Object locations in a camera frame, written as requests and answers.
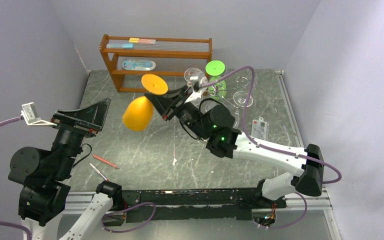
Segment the orange plastic goblet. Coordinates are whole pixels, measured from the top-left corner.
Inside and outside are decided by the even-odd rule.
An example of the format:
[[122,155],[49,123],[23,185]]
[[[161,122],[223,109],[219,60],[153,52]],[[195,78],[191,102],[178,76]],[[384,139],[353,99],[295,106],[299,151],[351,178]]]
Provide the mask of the orange plastic goblet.
[[[168,92],[168,85],[160,76],[145,74],[141,77],[142,86],[151,94],[161,96]],[[134,99],[126,108],[123,124],[130,130],[140,132],[147,128],[154,114],[154,106],[146,96]]]

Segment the clear stemmed wine glass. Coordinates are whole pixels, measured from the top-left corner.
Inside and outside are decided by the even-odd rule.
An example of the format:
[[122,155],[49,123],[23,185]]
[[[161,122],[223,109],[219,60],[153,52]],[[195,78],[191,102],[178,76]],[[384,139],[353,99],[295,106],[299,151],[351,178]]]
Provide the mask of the clear stemmed wine glass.
[[200,83],[206,77],[205,73],[196,67],[188,68],[183,76],[188,87]]

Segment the green plastic goblet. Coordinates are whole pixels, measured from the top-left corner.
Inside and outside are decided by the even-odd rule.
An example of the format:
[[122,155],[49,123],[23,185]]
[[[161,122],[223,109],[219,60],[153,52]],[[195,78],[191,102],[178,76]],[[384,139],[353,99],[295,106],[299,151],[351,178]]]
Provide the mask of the green plastic goblet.
[[[210,76],[210,82],[217,82],[226,72],[226,65],[220,60],[212,60],[205,66],[206,73]],[[226,82],[220,81],[208,87],[208,93],[215,100],[220,100],[227,94]]]

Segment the clear tall flute glass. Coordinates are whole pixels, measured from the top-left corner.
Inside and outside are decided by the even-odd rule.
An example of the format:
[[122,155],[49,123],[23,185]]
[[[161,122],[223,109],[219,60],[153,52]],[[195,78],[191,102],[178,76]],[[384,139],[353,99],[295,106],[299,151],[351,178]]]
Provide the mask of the clear tall flute glass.
[[235,106],[235,112],[233,114],[235,118],[235,122],[233,124],[234,129],[238,129],[240,126],[240,110],[244,108],[247,98],[248,93],[245,91],[237,91],[232,97]]

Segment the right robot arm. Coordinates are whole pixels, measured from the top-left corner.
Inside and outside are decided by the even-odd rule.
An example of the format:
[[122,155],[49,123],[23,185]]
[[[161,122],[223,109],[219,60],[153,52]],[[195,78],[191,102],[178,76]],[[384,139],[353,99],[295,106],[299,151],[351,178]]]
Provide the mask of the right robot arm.
[[311,197],[322,194],[324,166],[317,145],[290,147],[254,138],[233,127],[235,119],[224,105],[217,103],[203,113],[186,101],[191,94],[192,89],[184,86],[163,95],[144,96],[164,121],[177,118],[197,139],[205,140],[205,147],[214,156],[247,159],[283,169],[284,174],[258,184],[254,195],[258,206],[268,207],[274,200],[295,192]]

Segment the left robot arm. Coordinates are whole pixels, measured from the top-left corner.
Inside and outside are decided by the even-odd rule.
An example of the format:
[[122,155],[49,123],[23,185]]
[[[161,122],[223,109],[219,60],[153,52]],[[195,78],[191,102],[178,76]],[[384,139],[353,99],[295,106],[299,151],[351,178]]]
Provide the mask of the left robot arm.
[[51,120],[40,117],[34,102],[23,104],[21,116],[30,127],[51,127],[57,134],[49,150],[32,146],[17,150],[10,160],[8,179],[23,186],[18,215],[23,220],[25,239],[32,240],[33,225],[45,227],[65,209],[71,177],[84,138],[93,138],[103,130],[110,98],[75,110],[57,110]]

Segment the chrome wine glass rack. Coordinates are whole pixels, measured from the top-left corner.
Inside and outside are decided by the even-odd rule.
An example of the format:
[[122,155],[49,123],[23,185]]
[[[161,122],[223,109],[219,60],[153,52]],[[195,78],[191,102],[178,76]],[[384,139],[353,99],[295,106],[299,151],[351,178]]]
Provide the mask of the chrome wine glass rack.
[[228,105],[235,107],[234,101],[233,101],[233,95],[238,91],[246,92],[246,89],[249,85],[249,80],[244,76],[239,76],[235,79],[235,86],[228,86],[226,81],[225,81],[225,83],[226,83],[226,87],[227,87],[226,96],[222,97],[220,100],[216,100],[216,101],[219,101],[219,102],[222,102],[222,103],[225,103],[225,104],[228,104]]

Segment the red pen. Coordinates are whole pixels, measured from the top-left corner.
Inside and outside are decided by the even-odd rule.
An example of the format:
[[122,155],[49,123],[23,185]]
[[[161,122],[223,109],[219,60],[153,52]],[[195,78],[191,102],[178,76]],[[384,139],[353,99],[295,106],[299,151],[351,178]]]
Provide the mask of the red pen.
[[97,156],[97,155],[93,154],[92,157],[94,159],[96,159],[96,160],[98,160],[98,161],[108,165],[108,166],[111,166],[112,168],[119,169],[119,167],[115,163],[112,163],[112,162],[110,162],[110,161],[108,161],[108,160],[106,160],[106,159],[104,159],[104,158],[102,158],[100,156]]

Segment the silver red-tipped pen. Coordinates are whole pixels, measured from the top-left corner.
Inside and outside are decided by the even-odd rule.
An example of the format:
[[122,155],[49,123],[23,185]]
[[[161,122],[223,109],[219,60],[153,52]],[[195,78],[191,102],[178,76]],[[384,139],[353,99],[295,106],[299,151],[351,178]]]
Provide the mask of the silver red-tipped pen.
[[104,181],[109,181],[109,179],[105,177],[104,174],[93,163],[88,162],[88,164]]

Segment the orange wooden shelf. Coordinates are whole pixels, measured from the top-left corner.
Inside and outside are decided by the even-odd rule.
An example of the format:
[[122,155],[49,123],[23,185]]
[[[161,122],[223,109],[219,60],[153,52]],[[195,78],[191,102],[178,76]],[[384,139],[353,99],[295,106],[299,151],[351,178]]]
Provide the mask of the orange wooden shelf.
[[104,64],[119,93],[144,93],[141,87],[128,87],[124,85],[128,75],[143,75],[145,71],[124,70],[122,63],[126,59],[150,60],[156,63],[154,70],[149,71],[158,76],[182,77],[189,68],[205,69],[212,60],[213,40],[194,38],[157,38],[156,44],[134,44],[133,49],[106,48],[107,44],[129,43],[130,36],[103,35],[99,51]]

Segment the yellow pink eraser bar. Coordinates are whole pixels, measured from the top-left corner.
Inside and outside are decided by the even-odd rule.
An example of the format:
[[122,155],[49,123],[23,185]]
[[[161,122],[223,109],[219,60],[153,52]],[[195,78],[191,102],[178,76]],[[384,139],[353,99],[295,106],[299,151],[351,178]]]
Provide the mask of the yellow pink eraser bar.
[[128,41],[131,44],[145,44],[145,45],[155,45],[156,44],[155,39],[148,39],[148,38],[131,37]]

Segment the blue eraser bar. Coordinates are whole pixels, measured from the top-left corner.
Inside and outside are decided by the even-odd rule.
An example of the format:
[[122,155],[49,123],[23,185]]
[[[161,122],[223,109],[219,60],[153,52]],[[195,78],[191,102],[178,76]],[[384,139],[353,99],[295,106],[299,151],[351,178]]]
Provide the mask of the blue eraser bar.
[[108,49],[133,49],[133,43],[108,43],[106,45]]

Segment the white packaged ruler card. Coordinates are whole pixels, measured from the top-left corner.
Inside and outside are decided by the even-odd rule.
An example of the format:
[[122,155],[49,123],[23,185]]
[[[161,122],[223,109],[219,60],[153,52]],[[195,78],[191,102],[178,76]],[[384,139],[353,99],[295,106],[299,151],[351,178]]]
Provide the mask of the white packaged ruler card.
[[268,140],[268,123],[263,117],[254,119],[251,126],[251,134],[253,138],[267,141]]

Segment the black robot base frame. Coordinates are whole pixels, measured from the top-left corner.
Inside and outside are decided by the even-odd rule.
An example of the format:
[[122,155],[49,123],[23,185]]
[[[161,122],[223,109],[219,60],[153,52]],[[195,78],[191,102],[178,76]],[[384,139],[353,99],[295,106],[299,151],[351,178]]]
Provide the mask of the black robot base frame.
[[103,181],[96,193],[112,198],[105,226],[168,220],[236,219],[251,220],[252,210],[272,211],[286,208],[285,197],[263,197],[262,183],[257,187],[207,188],[186,190],[123,190],[116,183]]

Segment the aluminium side rail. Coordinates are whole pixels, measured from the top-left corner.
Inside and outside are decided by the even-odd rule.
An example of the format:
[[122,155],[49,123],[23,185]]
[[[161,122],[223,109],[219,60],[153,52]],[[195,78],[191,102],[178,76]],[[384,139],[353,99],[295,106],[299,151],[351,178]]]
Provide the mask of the aluminium side rail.
[[[293,112],[293,108],[292,108],[292,105],[290,102],[290,98],[289,98],[289,95],[288,95],[288,92],[286,89],[286,85],[285,85],[282,73],[283,73],[283,70],[275,70],[274,71],[275,78],[278,80],[279,86],[281,88],[281,92],[283,94],[284,104],[285,104],[286,111],[287,111],[287,114],[288,114],[288,117],[290,120],[290,124],[292,126],[293,134],[296,138],[296,143],[298,144],[299,147],[304,147],[305,145],[303,143],[303,139],[302,139],[300,131],[299,131],[299,127],[298,127],[298,124],[297,124],[297,121],[296,121],[296,118],[295,118],[295,115]],[[302,195],[307,202],[307,209],[308,210],[311,210],[311,211],[312,210],[314,210],[314,211],[316,211],[316,210],[324,210],[324,211],[332,210],[331,201],[330,201],[329,196],[328,196],[325,189],[323,190],[322,195],[319,197],[307,196],[307,195],[304,195],[303,193],[302,193]],[[299,196],[296,196],[296,194],[289,194],[286,197],[287,208],[288,209],[289,208],[291,208],[291,209],[301,208],[302,206],[301,206],[300,201],[299,201],[300,199],[301,198]]]

